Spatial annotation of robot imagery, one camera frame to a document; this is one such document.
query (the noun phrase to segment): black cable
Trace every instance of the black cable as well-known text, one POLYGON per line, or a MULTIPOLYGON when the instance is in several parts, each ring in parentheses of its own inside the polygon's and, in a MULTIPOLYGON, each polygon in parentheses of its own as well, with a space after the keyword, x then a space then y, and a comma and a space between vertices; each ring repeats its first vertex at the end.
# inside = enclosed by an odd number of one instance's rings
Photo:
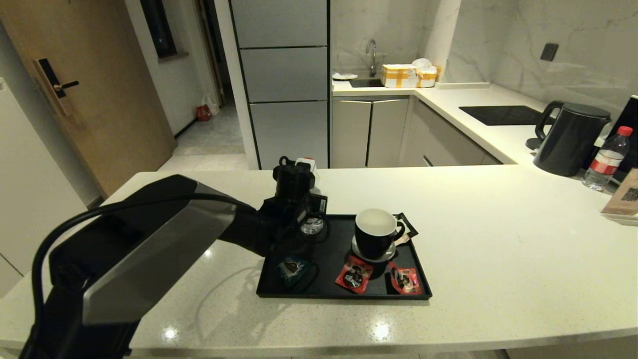
POLYGON ((249 211, 256 211, 253 207, 238 201, 234 198, 227 197, 225 195, 219 194, 181 194, 181 195, 173 195, 169 197, 160 197, 155 199, 142 199, 142 200, 123 200, 122 202, 107 204, 102 207, 97 207, 92 210, 88 210, 86 212, 80 213, 70 219, 64 221, 62 224, 57 226, 49 235, 42 241, 38 250, 36 251, 36 255, 33 258, 33 267, 31 268, 31 285, 33 290, 33 305, 35 308, 35 320, 33 326, 31 327, 31 336, 35 340, 38 337, 40 332, 40 325, 43 320, 44 313, 44 294, 42 289, 42 266, 44 263, 44 259, 48 253, 48 250, 51 248, 53 243, 66 231, 75 227, 78 224, 81 224, 85 220, 91 219, 93 217, 97 217, 99 215, 105 215, 108 213, 113 213, 116 211, 125 210, 128 208, 139 207, 139 206, 147 206, 150 204, 157 204, 163 202, 175 202, 175 201, 185 201, 185 200, 203 200, 203 201, 217 201, 228 204, 234 204, 238 207, 243 207, 248 209, 249 211))

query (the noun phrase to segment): wall outlet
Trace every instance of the wall outlet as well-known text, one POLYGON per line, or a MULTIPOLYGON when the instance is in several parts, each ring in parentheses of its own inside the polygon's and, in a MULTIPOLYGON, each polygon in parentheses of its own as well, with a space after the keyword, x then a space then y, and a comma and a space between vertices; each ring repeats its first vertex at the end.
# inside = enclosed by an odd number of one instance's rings
POLYGON ((554 61, 556 51, 558 51, 558 44, 548 42, 545 44, 545 48, 543 49, 543 53, 540 55, 540 59, 546 61, 554 61))

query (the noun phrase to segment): water bottle label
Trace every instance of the water bottle label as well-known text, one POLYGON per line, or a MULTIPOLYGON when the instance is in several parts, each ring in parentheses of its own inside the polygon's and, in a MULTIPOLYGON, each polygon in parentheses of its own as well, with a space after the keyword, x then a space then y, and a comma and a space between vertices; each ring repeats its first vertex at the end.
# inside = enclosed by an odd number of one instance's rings
MULTIPOLYGON (((591 162, 590 169, 600 174, 616 173, 616 169, 618 169, 618 166, 620 165, 620 162, 623 161, 623 159, 614 158, 618 156, 614 156, 614 157, 605 156, 605 154, 603 154, 602 152, 603 151, 598 152, 598 154, 596 155, 596 158, 594 158, 594 161, 591 162)), ((609 155, 619 155, 619 153, 615 153, 612 151, 610 152, 611 153, 609 153, 609 155)))

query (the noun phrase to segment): black kettle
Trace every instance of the black kettle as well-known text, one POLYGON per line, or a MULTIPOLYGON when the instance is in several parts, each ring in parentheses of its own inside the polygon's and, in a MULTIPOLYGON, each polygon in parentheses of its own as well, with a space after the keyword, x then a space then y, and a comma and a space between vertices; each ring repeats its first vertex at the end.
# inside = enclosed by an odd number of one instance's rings
POLYGON ((536 136, 542 144, 534 157, 534 164, 553 174, 575 176, 589 159, 600 131, 609 122, 609 112, 598 107, 553 101, 547 105, 536 125, 536 136), (554 109, 560 111, 546 135, 545 123, 554 109))

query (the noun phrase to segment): faucet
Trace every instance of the faucet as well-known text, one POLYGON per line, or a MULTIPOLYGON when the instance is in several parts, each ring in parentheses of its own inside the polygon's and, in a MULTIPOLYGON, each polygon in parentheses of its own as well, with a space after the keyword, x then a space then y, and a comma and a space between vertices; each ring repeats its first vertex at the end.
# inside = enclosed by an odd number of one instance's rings
POLYGON ((366 54, 370 52, 370 48, 372 48, 372 65, 370 65, 370 77, 374 77, 376 75, 376 41, 375 39, 370 39, 367 43, 366 54))

